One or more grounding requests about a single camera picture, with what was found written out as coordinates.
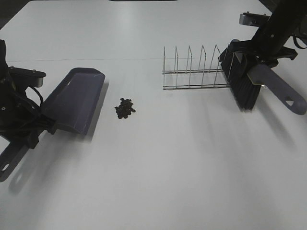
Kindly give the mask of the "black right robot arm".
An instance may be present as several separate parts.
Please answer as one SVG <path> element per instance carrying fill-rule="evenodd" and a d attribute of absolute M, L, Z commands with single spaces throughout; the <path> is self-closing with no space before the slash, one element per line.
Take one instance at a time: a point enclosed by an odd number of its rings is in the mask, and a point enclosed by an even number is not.
<path fill-rule="evenodd" d="M 307 38 L 301 31 L 301 25 L 307 21 L 306 17 L 305 0 L 278 0 L 270 16 L 244 12 L 240 15 L 239 23 L 258 29 L 250 40 L 232 41 L 228 50 L 253 58 L 271 68 L 276 67 L 281 58 L 294 60 L 297 52 L 284 44 L 290 37 L 295 41 L 297 38 Z"/>

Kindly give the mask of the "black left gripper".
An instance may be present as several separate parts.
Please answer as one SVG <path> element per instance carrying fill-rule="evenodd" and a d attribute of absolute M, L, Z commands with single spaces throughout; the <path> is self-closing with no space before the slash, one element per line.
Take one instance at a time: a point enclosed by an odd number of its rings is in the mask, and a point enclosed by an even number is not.
<path fill-rule="evenodd" d="M 16 86 L 8 69 L 1 69 L 0 135 L 8 141 L 24 141 L 28 148 L 34 149 L 41 129 L 55 134 L 57 122 L 42 114 L 43 102 L 37 88 Z"/>

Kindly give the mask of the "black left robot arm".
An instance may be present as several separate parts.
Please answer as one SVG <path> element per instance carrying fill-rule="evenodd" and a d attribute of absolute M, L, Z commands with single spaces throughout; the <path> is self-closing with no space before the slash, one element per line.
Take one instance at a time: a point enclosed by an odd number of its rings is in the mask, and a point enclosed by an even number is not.
<path fill-rule="evenodd" d="M 56 120 L 44 114 L 44 99 L 37 90 L 46 74 L 8 66 L 6 53 L 6 43 L 1 40 L 0 136 L 34 149 L 43 131 L 55 132 Z"/>

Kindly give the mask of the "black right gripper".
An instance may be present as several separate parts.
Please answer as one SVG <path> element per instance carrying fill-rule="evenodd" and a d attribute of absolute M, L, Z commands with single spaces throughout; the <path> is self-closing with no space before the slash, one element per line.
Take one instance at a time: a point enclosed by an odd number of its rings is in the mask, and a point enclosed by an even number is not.
<path fill-rule="evenodd" d="M 290 22 L 267 21 L 258 27 L 251 40 L 232 40 L 231 50 L 249 54 L 249 61 L 253 64 L 261 63 L 275 67 L 280 58 L 294 60 L 297 57 L 295 49 L 284 46 L 293 31 L 294 25 Z"/>

